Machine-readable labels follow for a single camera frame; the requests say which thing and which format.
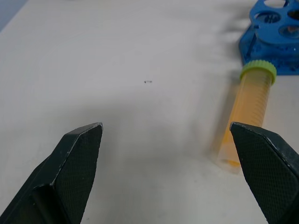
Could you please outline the orange tube with green cap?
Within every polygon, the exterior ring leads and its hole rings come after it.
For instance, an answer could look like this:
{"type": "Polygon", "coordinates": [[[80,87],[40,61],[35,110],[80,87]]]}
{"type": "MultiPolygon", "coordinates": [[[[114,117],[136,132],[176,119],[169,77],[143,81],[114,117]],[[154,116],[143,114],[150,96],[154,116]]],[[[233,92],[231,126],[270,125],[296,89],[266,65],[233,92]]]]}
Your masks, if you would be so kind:
{"type": "Polygon", "coordinates": [[[231,173],[239,173],[241,165],[230,125],[232,122],[240,122],[262,126],[270,88],[276,77],[275,66],[265,60],[251,61],[245,64],[241,71],[240,84],[216,157],[217,163],[231,173]]]}

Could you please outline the blue tube rack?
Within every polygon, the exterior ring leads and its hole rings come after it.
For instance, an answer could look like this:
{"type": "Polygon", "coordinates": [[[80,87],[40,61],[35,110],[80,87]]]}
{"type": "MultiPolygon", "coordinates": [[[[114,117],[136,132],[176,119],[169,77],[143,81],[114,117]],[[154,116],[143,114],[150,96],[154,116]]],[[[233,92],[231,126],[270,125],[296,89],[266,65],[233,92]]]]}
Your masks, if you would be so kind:
{"type": "Polygon", "coordinates": [[[243,64],[272,63],[279,76],[299,76],[299,0],[283,0],[281,7],[257,0],[249,13],[250,25],[239,41],[243,64]]]}

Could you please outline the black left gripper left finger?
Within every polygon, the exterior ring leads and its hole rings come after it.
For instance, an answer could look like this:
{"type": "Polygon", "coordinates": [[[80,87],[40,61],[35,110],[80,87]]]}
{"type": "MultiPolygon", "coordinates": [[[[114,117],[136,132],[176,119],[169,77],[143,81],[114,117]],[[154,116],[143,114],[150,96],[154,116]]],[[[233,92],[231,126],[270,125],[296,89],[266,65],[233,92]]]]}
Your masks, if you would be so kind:
{"type": "Polygon", "coordinates": [[[93,187],[103,133],[93,123],[66,133],[30,174],[0,224],[80,224],[93,187]]]}

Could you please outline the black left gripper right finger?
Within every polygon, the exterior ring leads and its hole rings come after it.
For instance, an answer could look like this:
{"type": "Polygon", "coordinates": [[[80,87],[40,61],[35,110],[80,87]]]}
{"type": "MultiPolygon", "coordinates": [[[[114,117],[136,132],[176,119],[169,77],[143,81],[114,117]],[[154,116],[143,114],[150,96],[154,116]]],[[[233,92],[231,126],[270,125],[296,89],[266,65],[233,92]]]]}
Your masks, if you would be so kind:
{"type": "Polygon", "coordinates": [[[299,154],[277,133],[230,125],[244,178],[268,224],[299,224],[299,154]]]}

